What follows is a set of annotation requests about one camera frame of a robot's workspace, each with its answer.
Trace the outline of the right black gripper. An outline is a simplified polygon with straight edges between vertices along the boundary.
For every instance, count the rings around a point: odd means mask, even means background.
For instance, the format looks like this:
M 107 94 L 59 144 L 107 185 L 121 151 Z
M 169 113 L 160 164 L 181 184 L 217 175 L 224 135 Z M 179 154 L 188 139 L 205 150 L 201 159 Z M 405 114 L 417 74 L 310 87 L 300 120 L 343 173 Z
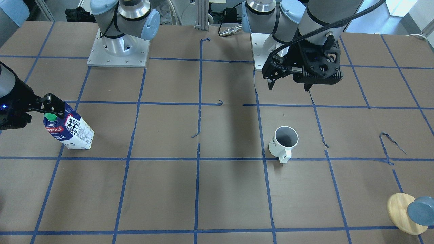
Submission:
M 39 97 L 11 68 L 1 63 L 0 130 L 21 129 L 31 122 L 30 111 L 64 119 L 65 102 L 53 93 Z

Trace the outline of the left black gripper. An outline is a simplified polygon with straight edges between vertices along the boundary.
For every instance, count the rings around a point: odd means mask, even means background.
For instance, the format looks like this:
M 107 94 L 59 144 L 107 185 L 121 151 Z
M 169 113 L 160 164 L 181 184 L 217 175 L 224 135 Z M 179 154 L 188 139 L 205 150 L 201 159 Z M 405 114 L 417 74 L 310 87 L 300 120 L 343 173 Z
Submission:
M 268 90 L 272 90 L 276 80 L 292 75 L 297 83 L 304 84 L 305 92 L 310 92 L 315 84 L 336 84 L 343 79 L 340 68 L 341 51 L 335 36 L 324 34 L 325 43 L 315 45 L 308 40 L 289 46 L 283 57 L 274 56 L 273 63 L 287 69 L 274 67 L 267 60 L 262 69 L 262 77 L 267 79 Z

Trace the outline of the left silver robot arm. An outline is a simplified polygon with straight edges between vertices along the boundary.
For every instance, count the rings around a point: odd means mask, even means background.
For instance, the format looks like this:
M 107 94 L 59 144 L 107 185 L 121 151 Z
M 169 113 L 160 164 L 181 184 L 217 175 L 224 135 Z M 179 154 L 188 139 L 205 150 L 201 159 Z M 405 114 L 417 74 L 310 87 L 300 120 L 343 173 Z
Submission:
M 298 37 L 353 16 L 362 0 L 246 0 L 242 2 L 242 26 L 247 33 L 269 34 L 264 49 L 270 55 L 262 65 L 262 77 L 272 89 L 276 80 L 292 75 L 309 91 L 314 84 L 334 85 L 343 79 L 337 42 L 346 23 L 284 47 Z

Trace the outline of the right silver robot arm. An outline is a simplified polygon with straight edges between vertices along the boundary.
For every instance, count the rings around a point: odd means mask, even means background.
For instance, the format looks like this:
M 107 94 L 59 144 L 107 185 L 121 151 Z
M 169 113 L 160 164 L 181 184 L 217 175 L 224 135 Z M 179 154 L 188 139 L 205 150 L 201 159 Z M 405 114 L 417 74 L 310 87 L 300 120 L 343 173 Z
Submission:
M 91 0 L 99 26 L 87 64 L 99 67 L 145 67 L 149 41 L 158 32 L 160 14 L 148 0 Z M 1 130 L 21 129 L 31 111 L 64 118 L 66 103 L 52 93 L 37 96 L 11 68 L 1 63 Z

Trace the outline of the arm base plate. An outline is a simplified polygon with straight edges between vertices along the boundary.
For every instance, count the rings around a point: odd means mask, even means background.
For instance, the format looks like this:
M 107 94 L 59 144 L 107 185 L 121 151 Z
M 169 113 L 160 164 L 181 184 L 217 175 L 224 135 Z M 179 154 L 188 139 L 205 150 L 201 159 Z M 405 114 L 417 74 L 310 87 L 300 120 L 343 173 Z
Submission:
M 117 39 L 100 37 L 98 29 L 87 65 L 91 67 L 146 68 L 150 41 L 125 35 Z
M 261 71 L 267 57 L 276 48 L 282 46 L 271 34 L 251 33 L 252 53 L 256 71 Z

